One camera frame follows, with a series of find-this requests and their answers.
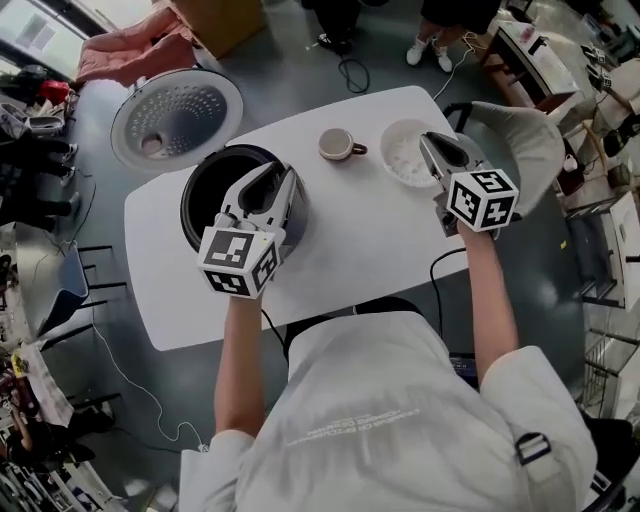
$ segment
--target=handle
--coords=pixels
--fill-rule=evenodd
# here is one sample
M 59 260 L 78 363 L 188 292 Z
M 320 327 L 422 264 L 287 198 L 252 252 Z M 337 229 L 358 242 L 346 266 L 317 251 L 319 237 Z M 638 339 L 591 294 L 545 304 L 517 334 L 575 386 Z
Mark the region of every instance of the handle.
M 351 153 L 353 153 L 354 155 L 366 155 L 367 151 L 369 151 L 367 149 L 367 146 L 358 144 L 357 142 L 353 143 L 353 149 L 351 150 Z

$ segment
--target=rice cooker lid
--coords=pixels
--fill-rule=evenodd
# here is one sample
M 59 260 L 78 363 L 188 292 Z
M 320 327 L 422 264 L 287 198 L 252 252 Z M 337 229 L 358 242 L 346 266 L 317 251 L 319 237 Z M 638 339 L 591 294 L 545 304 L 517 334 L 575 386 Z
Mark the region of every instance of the rice cooker lid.
M 111 147 L 126 166 L 155 173 L 202 162 L 242 121 L 238 88 L 204 69 L 169 71 L 145 82 L 118 110 Z

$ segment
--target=concrete floor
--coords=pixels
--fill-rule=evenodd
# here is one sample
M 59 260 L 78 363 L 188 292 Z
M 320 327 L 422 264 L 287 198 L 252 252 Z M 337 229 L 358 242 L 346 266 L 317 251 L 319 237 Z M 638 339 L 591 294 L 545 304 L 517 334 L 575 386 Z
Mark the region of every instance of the concrete floor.
M 446 80 L 430 59 L 417 69 L 404 62 L 418 23 L 421 2 L 391 2 L 378 10 L 363 12 L 353 56 L 371 74 L 370 92 L 406 85 L 419 85 L 435 94 Z M 269 29 L 235 49 L 221 61 L 224 73 L 238 85 L 245 102 L 240 133 L 259 128 L 302 111 L 351 97 L 337 69 L 335 55 L 315 42 L 319 27 L 312 14 L 293 0 L 268 2 Z M 451 51 L 454 62 L 466 47 L 457 44 Z M 77 109 L 77 122 L 71 139 L 80 144 L 77 165 L 90 178 L 78 176 L 75 186 L 86 203 L 93 184 L 97 191 L 87 222 L 78 236 L 81 246 L 112 244 L 113 251 L 92 253 L 85 264 L 96 263 L 90 281 L 128 280 L 124 246 L 123 205 L 126 196 L 153 176 L 125 169 L 115 158 L 109 142 L 113 117 L 127 92 L 113 82 L 90 83 L 84 89 Z M 497 89 L 481 71 L 477 59 L 469 56 L 438 104 L 452 101 L 483 100 L 502 103 Z M 490 135 L 473 130 L 488 149 L 496 166 L 509 168 L 508 156 Z M 86 211 L 86 203 L 79 220 Z M 57 234 L 58 241 L 74 232 L 67 226 Z M 20 239 L 33 244 L 32 264 L 38 250 L 52 252 L 52 246 L 37 230 L 20 228 Z M 523 344 L 537 344 L 565 382 L 579 379 L 581 365 L 577 355 L 584 346 L 582 305 L 575 301 L 579 289 L 571 243 L 560 206 L 549 193 L 526 220 L 503 231 L 498 250 L 512 298 L 518 330 Z M 37 279 L 55 268 L 56 257 L 47 258 Z M 25 271 L 30 280 L 33 268 Z M 171 276 L 166 293 L 171 293 Z M 443 295 L 445 342 L 453 351 L 471 349 L 471 307 L 468 274 L 461 272 L 439 281 Z M 431 285 L 402 294 L 415 302 L 432 324 L 436 322 L 436 302 Z M 93 300 L 109 298 L 107 306 L 96 308 L 96 323 L 113 350 L 115 360 L 135 382 L 150 389 L 164 407 L 162 425 L 170 436 L 181 421 L 191 421 L 207 442 L 213 433 L 213 388 L 220 358 L 220 343 L 210 343 L 170 352 L 156 351 L 147 338 L 131 288 L 99 291 Z M 65 325 L 90 320 L 90 312 L 78 312 Z M 286 365 L 275 336 L 262 335 L 266 400 L 273 404 L 286 383 Z M 171 450 L 195 448 L 197 441 L 189 429 L 182 429 L 176 443 L 164 439 L 156 426 L 157 408 L 151 398 L 127 384 L 114 369 L 102 341 L 87 331 L 49 350 L 46 359 L 52 374 L 67 394 L 79 397 L 119 391 L 114 402 L 117 425 L 144 443 Z M 151 488 L 166 482 L 177 489 L 179 456 L 153 451 L 136 444 L 122 432 L 93 436 L 86 444 L 97 453 L 95 467 L 113 492 L 130 496 L 129 510 L 136 510 Z

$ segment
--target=desk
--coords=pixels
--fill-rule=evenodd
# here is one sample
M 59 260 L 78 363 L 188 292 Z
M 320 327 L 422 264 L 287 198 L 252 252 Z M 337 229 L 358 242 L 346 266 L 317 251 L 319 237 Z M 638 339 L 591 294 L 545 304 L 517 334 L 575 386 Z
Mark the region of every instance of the desk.
M 255 144 L 289 162 L 307 188 L 309 223 L 300 245 L 267 286 L 264 309 L 288 324 L 429 281 L 429 265 L 462 246 L 445 238 L 435 215 L 439 186 L 410 188 L 383 168 L 382 132 L 419 118 L 454 136 L 440 109 L 419 87 L 404 87 L 327 105 L 231 141 Z M 318 154 L 328 128 L 342 127 L 369 153 L 332 163 Z M 212 292 L 180 224 L 180 199 L 193 168 L 164 174 L 125 202 L 125 242 L 136 302 L 158 350 L 223 336 L 228 298 Z M 464 255 L 443 260 L 441 276 L 466 268 Z M 268 324 L 263 319 L 263 329 Z
M 580 88 L 558 55 L 549 46 L 541 46 L 534 55 L 529 49 L 541 35 L 535 31 L 531 38 L 522 43 L 520 36 L 529 27 L 528 23 L 499 21 L 498 31 L 485 52 L 481 64 L 486 66 L 492 54 L 500 55 L 508 67 L 516 74 L 509 85 L 520 82 L 536 103 L 536 108 L 551 112 Z

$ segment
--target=white shirt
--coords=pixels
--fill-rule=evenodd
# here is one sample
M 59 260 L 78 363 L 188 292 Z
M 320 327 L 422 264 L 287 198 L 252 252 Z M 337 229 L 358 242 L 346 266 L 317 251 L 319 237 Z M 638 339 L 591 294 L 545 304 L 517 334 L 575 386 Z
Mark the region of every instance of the white shirt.
M 420 315 L 333 319 L 293 341 L 255 440 L 183 452 L 180 511 L 530 510 L 510 425 L 548 437 L 582 503 L 595 448 L 539 348 L 500 358 L 478 393 Z

